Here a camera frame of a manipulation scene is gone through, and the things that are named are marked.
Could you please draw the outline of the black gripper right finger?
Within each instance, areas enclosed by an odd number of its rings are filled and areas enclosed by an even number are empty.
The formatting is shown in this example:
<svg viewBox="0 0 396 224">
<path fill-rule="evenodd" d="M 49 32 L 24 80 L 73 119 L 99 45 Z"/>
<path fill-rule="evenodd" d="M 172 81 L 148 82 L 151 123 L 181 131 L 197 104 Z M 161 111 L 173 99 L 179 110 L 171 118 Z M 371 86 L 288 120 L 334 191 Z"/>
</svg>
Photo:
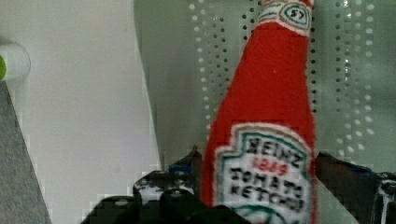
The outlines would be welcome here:
<svg viewBox="0 0 396 224">
<path fill-rule="evenodd" d="M 396 224 L 394 173 L 377 173 L 320 151 L 316 177 L 359 224 Z"/>
</svg>

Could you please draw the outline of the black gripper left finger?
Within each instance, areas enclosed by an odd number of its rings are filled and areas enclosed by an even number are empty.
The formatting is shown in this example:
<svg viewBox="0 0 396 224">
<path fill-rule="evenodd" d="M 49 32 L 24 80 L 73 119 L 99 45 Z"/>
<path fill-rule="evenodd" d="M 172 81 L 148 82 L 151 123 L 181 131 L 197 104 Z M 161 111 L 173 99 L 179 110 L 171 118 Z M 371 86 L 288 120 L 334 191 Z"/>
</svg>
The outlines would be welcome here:
<svg viewBox="0 0 396 224">
<path fill-rule="evenodd" d="M 133 184 L 133 194 L 102 199 L 80 224 L 249 224 L 224 205 L 200 199 L 202 156 L 194 147 L 165 171 Z"/>
</svg>

